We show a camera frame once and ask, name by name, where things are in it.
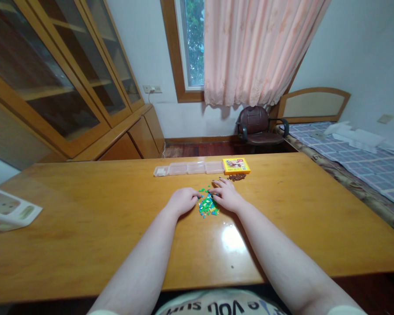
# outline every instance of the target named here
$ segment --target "checkered bedsheet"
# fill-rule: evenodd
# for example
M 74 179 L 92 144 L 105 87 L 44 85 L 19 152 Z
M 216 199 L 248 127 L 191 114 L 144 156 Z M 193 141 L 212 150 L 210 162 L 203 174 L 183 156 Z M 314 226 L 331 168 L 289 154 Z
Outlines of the checkered bedsheet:
M 289 125 L 289 132 L 304 145 L 343 165 L 354 176 L 394 202 L 394 153 L 380 148 L 377 148 L 376 154 L 370 153 L 351 147 L 347 142 L 336 140 L 332 135 L 324 140 L 310 136 L 314 131 L 324 132 L 331 124 L 314 122 Z

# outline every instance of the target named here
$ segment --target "bed headboard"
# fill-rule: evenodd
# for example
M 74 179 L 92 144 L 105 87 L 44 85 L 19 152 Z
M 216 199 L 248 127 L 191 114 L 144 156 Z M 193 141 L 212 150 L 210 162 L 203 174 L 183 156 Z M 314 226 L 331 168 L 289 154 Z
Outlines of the bed headboard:
M 289 123 L 338 121 L 350 93 L 332 87 L 310 87 L 285 94 L 278 104 L 278 118 Z

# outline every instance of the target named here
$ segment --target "hand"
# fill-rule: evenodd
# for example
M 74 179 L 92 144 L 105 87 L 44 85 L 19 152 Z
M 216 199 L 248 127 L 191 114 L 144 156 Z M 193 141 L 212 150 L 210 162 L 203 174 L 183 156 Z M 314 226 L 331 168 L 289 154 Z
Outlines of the hand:
M 229 180 L 219 177 L 219 180 L 214 180 L 213 183 L 219 188 L 210 189 L 209 193 L 213 195 L 213 200 L 226 210 L 237 213 L 248 204 L 248 202 L 237 193 L 234 185 Z
M 200 197 L 201 194 L 191 187 L 181 188 L 172 194 L 165 209 L 179 217 L 181 214 L 190 211 Z

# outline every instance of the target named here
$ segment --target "forearm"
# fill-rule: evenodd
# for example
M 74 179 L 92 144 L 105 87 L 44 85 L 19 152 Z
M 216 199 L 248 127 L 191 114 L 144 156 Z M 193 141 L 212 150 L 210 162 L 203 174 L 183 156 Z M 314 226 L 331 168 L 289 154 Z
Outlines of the forearm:
M 163 209 L 122 263 L 91 312 L 151 314 L 161 292 L 177 217 Z
M 254 206 L 238 216 L 270 283 L 292 313 L 327 313 L 357 304 L 295 243 Z

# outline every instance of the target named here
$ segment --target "wall socket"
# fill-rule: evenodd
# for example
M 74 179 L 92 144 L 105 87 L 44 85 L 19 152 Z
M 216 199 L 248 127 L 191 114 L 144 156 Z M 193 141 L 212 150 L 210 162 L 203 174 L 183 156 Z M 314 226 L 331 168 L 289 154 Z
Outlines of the wall socket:
M 152 90 L 152 93 L 162 93 L 160 85 L 143 85 L 143 89 L 145 93 L 150 93 Z
M 394 116 L 384 114 L 377 120 L 379 123 L 388 124 L 391 120 L 393 120 Z

